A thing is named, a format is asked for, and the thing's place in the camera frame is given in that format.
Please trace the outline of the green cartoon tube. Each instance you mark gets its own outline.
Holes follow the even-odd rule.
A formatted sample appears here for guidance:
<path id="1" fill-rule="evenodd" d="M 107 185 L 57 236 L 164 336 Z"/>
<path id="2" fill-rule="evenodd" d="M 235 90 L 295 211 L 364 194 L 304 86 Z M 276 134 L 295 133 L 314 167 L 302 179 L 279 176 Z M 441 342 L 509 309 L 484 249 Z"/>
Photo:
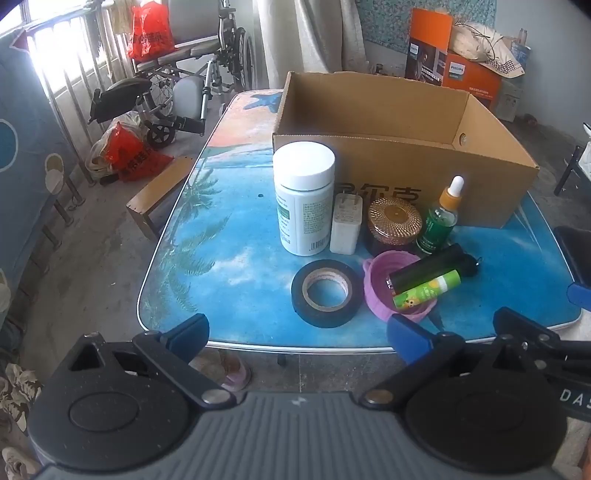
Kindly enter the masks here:
<path id="1" fill-rule="evenodd" d="M 394 307 L 405 311 L 436 299 L 461 284 L 457 270 L 452 270 L 393 297 Z"/>

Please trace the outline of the black cylindrical tube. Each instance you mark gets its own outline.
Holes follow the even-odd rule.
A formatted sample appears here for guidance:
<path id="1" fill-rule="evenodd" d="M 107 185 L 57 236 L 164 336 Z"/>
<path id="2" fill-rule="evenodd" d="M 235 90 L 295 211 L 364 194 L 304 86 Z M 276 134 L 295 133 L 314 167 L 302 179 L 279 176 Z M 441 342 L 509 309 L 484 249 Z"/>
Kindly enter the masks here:
<path id="1" fill-rule="evenodd" d="M 388 287 L 396 294 L 407 291 L 441 275 L 456 270 L 463 279 L 477 275 L 481 260 L 466 253 L 459 244 L 452 244 L 387 277 Z"/>

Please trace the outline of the purple silicone cup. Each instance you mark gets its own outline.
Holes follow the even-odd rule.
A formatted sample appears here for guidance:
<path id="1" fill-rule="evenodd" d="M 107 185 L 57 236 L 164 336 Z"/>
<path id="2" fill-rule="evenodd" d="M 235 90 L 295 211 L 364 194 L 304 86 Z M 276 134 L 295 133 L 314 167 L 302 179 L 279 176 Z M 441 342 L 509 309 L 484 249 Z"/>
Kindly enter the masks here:
<path id="1" fill-rule="evenodd" d="M 419 260 L 412 253 L 391 250 L 363 261 L 363 295 L 370 311 L 377 318 L 387 322 L 394 314 L 402 314 L 418 323 L 436 307 L 436 299 L 404 311 L 394 307 L 392 291 L 387 285 L 389 275 Z"/>

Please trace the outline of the black electrical tape roll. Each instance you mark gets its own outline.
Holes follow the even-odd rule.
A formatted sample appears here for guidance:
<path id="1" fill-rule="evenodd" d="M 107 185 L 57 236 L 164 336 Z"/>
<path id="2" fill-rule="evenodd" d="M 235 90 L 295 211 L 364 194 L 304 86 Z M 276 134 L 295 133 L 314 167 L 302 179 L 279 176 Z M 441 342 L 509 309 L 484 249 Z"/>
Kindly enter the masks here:
<path id="1" fill-rule="evenodd" d="M 363 303 L 361 277 L 337 260 L 317 260 L 297 271 L 291 303 L 301 320 L 318 328 L 337 328 L 353 319 Z"/>

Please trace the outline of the green dropper bottle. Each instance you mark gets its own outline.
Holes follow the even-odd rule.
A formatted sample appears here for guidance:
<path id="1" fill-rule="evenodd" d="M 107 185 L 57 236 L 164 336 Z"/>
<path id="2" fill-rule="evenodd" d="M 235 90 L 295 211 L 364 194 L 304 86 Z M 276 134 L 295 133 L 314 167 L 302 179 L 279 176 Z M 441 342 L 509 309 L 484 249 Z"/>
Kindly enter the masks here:
<path id="1" fill-rule="evenodd" d="M 455 176 L 442 192 L 438 202 L 429 209 L 416 244 L 426 254 L 433 254 L 444 247 L 458 222 L 458 209 L 462 200 L 465 180 Z"/>

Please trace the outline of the gold lid cosmetic jar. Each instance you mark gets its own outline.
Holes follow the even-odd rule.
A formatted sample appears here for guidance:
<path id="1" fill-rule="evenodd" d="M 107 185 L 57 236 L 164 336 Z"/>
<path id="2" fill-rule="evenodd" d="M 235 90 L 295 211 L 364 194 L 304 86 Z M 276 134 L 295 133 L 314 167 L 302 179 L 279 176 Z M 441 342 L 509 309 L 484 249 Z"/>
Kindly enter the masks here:
<path id="1" fill-rule="evenodd" d="M 370 255 L 386 251 L 412 251 L 421 233 L 423 219 L 406 200 L 380 198 L 370 202 L 363 241 Z"/>

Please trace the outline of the white pill bottle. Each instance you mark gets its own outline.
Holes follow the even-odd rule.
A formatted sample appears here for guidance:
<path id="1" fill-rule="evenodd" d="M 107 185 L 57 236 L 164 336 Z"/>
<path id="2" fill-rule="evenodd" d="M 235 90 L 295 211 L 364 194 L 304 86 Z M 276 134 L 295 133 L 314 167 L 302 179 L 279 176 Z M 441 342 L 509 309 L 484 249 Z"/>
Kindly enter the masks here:
<path id="1" fill-rule="evenodd" d="M 335 153 L 318 142 L 297 141 L 273 153 L 280 242 L 290 254 L 313 256 L 329 243 Z"/>

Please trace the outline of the bed with white bedding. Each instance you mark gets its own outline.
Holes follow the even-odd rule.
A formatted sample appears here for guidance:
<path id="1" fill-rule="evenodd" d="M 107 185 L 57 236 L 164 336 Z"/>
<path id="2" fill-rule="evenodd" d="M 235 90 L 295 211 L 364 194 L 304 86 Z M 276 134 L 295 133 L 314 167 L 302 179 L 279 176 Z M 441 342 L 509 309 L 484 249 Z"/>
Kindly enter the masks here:
<path id="1" fill-rule="evenodd" d="M 563 191 L 563 188 L 569 178 L 569 176 L 577 171 L 583 175 L 587 180 L 591 179 L 590 173 L 590 159 L 591 159 L 591 128 L 588 122 L 582 124 L 583 130 L 587 135 L 587 143 L 584 147 L 579 145 L 575 146 L 570 160 L 568 161 L 566 168 L 558 180 L 556 187 L 554 188 L 554 195 L 559 196 Z"/>

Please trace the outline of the red plastic bag on floor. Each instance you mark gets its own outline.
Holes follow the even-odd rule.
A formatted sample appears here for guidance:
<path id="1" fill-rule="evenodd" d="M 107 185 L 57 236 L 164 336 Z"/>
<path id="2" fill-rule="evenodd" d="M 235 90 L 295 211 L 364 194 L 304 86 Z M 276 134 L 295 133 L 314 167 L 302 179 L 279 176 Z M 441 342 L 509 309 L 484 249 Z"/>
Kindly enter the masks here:
<path id="1" fill-rule="evenodd" d="M 154 150 L 120 122 L 110 130 L 103 155 L 124 182 L 154 177 L 173 161 L 172 157 Z"/>

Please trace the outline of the brown cardboard box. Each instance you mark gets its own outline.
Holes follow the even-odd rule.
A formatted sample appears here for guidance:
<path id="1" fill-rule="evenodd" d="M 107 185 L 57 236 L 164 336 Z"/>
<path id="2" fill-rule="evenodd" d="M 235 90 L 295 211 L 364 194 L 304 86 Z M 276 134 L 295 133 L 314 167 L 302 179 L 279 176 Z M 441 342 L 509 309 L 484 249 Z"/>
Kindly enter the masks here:
<path id="1" fill-rule="evenodd" d="M 296 141 L 331 148 L 335 184 L 369 202 L 401 198 L 426 211 L 463 177 L 463 226 L 503 227 L 539 173 L 476 97 L 404 78 L 290 72 L 273 146 Z"/>

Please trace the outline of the folding wheelchair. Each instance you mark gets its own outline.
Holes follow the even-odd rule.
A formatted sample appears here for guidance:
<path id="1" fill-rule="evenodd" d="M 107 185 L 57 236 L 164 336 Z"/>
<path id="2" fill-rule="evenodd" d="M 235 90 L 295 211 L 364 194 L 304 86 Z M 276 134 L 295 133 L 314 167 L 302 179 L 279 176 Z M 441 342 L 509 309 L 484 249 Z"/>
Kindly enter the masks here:
<path id="1" fill-rule="evenodd" d="M 137 111 L 146 141 L 169 146 L 177 132 L 204 135 L 208 102 L 256 86 L 252 38 L 228 1 L 166 1 L 174 50 L 136 65 L 133 77 L 95 90 L 89 121 Z"/>

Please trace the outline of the beige straw hat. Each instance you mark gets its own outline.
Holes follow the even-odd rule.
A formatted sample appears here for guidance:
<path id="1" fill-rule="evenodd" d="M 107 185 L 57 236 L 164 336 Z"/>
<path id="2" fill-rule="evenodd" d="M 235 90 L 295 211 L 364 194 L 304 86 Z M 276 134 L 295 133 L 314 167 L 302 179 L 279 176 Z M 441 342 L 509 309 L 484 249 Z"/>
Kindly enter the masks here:
<path id="1" fill-rule="evenodd" d="M 503 78 L 515 79 L 525 74 L 524 67 L 505 43 L 504 36 L 484 24 L 454 24 L 450 48 L 461 57 L 478 63 Z"/>

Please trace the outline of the orange Philips appliance box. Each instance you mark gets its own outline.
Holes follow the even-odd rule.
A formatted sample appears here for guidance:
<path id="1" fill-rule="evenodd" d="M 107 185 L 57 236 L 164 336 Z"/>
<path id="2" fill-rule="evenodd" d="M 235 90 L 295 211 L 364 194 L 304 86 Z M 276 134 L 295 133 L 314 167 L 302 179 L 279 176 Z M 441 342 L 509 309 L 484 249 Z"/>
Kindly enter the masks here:
<path id="1" fill-rule="evenodd" d="M 501 87 L 501 77 L 452 51 L 449 46 L 452 26 L 453 19 L 448 14 L 412 10 L 404 77 L 467 91 L 491 110 Z"/>

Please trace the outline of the red plastic bag on wheelchair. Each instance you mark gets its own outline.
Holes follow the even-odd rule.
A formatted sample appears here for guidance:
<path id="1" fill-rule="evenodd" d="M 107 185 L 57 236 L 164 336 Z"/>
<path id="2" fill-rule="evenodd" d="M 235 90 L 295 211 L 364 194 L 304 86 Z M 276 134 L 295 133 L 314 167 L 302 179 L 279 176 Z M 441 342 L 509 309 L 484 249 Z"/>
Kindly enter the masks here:
<path id="1" fill-rule="evenodd" d="M 127 56 L 135 62 L 146 62 L 175 50 L 167 8 L 155 1 L 131 9 L 132 32 Z"/>

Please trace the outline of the white curtain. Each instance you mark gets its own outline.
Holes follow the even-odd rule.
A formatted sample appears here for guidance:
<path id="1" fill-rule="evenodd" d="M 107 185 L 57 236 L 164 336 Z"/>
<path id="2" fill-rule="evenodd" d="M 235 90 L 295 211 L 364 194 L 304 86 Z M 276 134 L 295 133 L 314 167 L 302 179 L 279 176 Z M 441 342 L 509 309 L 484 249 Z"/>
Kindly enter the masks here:
<path id="1" fill-rule="evenodd" d="M 253 11 L 271 88 L 283 87 L 290 72 L 370 70 L 354 1 L 256 1 Z"/>

